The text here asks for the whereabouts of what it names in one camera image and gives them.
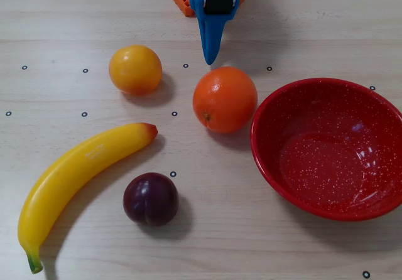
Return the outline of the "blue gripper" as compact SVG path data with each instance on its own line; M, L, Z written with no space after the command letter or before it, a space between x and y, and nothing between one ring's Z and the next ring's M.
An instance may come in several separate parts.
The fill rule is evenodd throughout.
M215 62L225 24L234 18L239 0L190 0L200 29L205 61Z

